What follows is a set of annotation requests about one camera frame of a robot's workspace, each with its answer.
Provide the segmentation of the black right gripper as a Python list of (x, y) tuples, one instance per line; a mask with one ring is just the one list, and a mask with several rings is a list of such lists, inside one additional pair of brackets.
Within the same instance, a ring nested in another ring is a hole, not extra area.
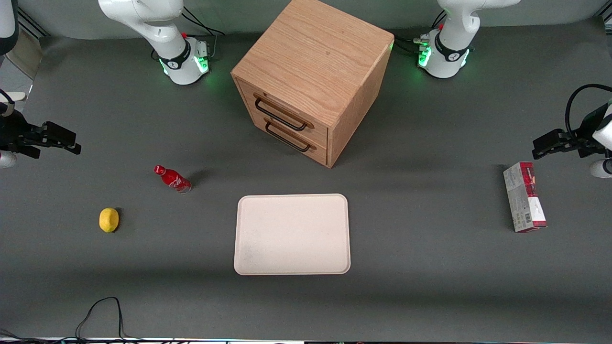
[(42, 127), (29, 124), (24, 115), (14, 111), (0, 118), (0, 149), (13, 154), (40, 158), (36, 146), (57, 147), (72, 154), (81, 154), (82, 146), (76, 143), (76, 133), (53, 122), (44, 122)]

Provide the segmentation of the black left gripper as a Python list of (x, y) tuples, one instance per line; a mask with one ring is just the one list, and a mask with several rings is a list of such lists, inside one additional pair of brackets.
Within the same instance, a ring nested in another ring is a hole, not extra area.
[[(581, 121), (579, 128), (573, 131), (579, 143), (579, 158), (582, 159), (597, 154), (610, 158), (611, 144), (602, 144), (593, 137), (594, 133), (602, 127), (603, 123), (611, 123), (611, 120), (606, 119), (611, 115), (608, 108), (609, 105), (605, 104), (591, 111)], [(571, 135), (562, 129), (554, 129), (538, 137), (533, 141), (533, 146), (534, 160), (539, 160), (557, 152), (565, 153), (577, 150), (577, 147), (573, 146)]]

